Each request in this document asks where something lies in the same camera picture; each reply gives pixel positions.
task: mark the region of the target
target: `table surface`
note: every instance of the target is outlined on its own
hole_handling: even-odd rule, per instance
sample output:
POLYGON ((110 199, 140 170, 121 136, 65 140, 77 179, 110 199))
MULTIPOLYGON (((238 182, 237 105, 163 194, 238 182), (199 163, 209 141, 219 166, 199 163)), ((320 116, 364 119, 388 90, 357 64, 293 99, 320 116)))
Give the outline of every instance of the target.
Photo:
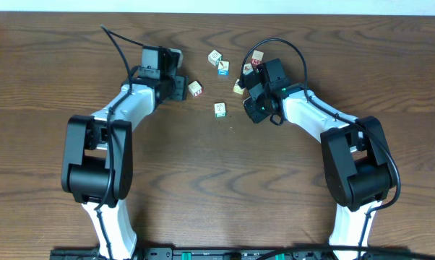
MULTIPOLYGON (((320 145, 289 123, 253 124, 242 106, 247 94, 232 91, 248 49, 279 37, 304 53, 317 96, 382 123, 402 194, 376 215, 370 244, 435 254, 435 17, 12 12, 0 13, 0 258, 46 259, 55 247, 98 243, 60 175, 69 117, 101 109, 126 77, 100 23, 181 49, 181 73, 204 88, 160 105, 134 132, 127 203, 141 240, 195 247, 328 239, 336 205, 320 145), (207 61, 213 49, 231 63, 227 78, 207 61), (225 118, 214 117, 218 102, 225 118)), ((142 50, 120 44, 138 64, 142 50)), ((287 46, 260 50, 303 81, 287 46)))

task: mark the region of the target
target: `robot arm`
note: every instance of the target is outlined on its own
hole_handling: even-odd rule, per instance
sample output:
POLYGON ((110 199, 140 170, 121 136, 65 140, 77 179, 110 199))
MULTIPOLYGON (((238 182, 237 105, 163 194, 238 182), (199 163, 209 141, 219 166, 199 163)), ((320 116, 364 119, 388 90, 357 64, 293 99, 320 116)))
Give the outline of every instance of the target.
MULTIPOLYGON (((395 180, 387 161, 371 140, 348 123, 318 109, 307 96, 330 114, 356 122, 377 136, 387 148, 381 124, 376 118, 357 119, 345 115, 317 98, 311 90, 304 92, 301 83, 291 84, 283 71, 280 59, 265 62, 244 77, 244 86, 250 97, 244 101, 245 111, 254 123, 266 117, 279 115, 307 131, 321 143, 325 178, 331 195, 337 202, 335 228, 330 236, 331 245, 357 246, 361 237, 365 214, 386 198, 395 180), (352 153, 367 151, 367 156, 354 160, 352 153)), ((374 212, 369 218, 362 246, 367 237, 374 212)), ((336 251, 339 260, 357 257, 355 251, 336 251)))
POLYGON ((61 184, 89 214, 99 238, 99 254, 107 259, 108 248, 113 259, 130 259, 134 253, 137 235, 125 201, 132 182, 132 132, 165 99, 185 99, 188 79, 176 76, 181 61, 179 50, 144 46, 142 64, 133 68, 139 76, 132 79, 130 94, 125 97, 129 91, 126 81, 102 110, 91 116, 72 116, 68 122, 61 184), (110 123, 114 179, 104 205, 96 212, 107 190, 110 157, 87 156, 85 150, 108 150, 107 115, 118 102, 110 123))

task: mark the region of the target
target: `toy cube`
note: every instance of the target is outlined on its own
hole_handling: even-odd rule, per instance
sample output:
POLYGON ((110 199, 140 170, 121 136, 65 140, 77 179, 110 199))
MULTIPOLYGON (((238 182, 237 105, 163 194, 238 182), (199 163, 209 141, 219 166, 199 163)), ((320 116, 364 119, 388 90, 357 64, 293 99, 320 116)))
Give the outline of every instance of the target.
POLYGON ((223 55, 218 53, 216 50, 212 50, 212 52, 208 55, 208 61, 211 62, 212 65, 217 66, 219 61, 223 59, 223 55))
POLYGON ((215 116, 216 117, 225 116, 225 104, 224 103, 216 103, 215 104, 215 116))
POLYGON ((217 73, 219 75, 229 75, 229 62, 219 61, 219 65, 217 65, 217 73))
POLYGON ((196 97, 202 93, 202 86, 200 86, 197 81, 194 81, 189 84, 189 91, 194 97, 196 97))
POLYGON ((238 86, 238 82, 239 82, 239 81, 240 81, 240 79, 237 79, 237 81, 235 82, 235 84, 234 84, 234 86, 233 86, 233 91, 234 91, 235 93, 238 93, 238 94, 240 94, 240 95, 243 95, 245 89, 242 89, 242 88, 240 88, 240 86, 238 86))
POLYGON ((244 75, 248 75, 253 72, 253 66, 251 64, 245 64, 244 75))
POLYGON ((259 65, 262 62, 262 56, 264 53, 262 51, 253 51, 253 56, 251 57, 251 64, 259 65))

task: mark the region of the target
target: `white wall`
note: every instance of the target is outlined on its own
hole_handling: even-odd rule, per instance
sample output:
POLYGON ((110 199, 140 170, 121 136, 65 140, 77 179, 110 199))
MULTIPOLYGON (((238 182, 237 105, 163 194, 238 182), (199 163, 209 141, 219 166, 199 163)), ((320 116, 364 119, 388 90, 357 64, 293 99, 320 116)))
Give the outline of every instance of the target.
POLYGON ((0 11, 435 15, 435 0, 0 0, 0 11))

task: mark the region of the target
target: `green connector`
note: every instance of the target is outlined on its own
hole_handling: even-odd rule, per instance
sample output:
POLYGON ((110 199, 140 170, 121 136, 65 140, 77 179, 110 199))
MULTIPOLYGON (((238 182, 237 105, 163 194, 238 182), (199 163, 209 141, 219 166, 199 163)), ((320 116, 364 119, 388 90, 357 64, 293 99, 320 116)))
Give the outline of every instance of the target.
POLYGON ((281 253, 280 255, 275 256, 275 260, 285 260, 285 254, 281 253))
POLYGON ((182 253, 182 260, 191 260, 191 253, 182 253))

